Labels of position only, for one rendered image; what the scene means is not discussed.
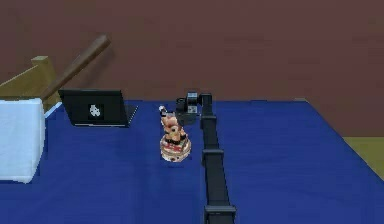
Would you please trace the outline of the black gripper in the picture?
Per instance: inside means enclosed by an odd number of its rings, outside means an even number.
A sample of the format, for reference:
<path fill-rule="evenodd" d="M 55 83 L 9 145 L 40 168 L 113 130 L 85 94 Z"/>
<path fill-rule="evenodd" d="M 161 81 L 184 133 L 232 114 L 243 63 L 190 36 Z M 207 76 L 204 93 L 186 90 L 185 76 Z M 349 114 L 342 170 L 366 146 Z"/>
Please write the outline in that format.
<path fill-rule="evenodd" d="M 178 98 L 176 100 L 176 117 L 182 126 L 195 123 L 199 116 L 198 105 L 198 97 Z"/>

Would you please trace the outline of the stuffed deer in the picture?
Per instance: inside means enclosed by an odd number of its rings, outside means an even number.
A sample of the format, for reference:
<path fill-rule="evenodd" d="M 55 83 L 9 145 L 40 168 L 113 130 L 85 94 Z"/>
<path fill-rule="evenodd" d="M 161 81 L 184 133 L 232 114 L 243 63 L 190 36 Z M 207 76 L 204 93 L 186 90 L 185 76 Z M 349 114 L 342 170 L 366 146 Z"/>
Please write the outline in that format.
<path fill-rule="evenodd" d="M 164 134 L 160 140 L 160 154 L 168 162 L 179 163 L 191 153 L 191 141 L 188 134 L 179 124 L 176 114 L 165 106 L 159 106 L 161 125 Z"/>

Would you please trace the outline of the blue bed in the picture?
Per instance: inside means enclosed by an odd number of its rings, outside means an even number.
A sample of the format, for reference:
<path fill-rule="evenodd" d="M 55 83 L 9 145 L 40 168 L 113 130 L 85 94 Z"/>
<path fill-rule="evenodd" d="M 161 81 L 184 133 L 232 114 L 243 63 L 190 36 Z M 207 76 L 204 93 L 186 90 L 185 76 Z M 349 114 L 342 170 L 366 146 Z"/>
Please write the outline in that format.
<path fill-rule="evenodd" d="M 381 180 L 305 101 L 214 106 L 236 224 L 384 224 Z M 202 133 L 191 155 L 160 155 L 158 103 L 127 128 L 73 126 L 57 109 L 28 184 L 0 182 L 0 224 L 202 224 Z"/>

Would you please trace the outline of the black open laptop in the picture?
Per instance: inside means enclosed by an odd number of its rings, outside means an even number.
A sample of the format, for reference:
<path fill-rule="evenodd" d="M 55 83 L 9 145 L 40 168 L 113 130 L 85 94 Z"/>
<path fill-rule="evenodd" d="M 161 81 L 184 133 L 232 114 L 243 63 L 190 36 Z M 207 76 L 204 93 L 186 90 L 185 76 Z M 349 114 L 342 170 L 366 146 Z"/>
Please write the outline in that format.
<path fill-rule="evenodd" d="M 120 90 L 60 89 L 73 126 L 129 127 L 138 107 L 126 104 Z"/>

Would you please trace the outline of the brown baseball bat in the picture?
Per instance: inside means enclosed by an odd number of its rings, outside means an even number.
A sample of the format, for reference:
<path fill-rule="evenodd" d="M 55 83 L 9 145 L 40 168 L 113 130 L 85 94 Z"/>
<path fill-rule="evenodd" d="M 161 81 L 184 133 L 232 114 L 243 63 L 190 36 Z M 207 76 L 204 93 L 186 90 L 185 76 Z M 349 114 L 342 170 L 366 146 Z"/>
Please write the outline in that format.
<path fill-rule="evenodd" d="M 79 74 L 86 66 L 88 66 L 98 55 L 100 55 L 109 45 L 111 41 L 106 35 L 97 37 L 87 49 L 64 70 L 62 75 L 55 79 L 40 95 L 42 101 L 48 99 L 74 76 Z"/>

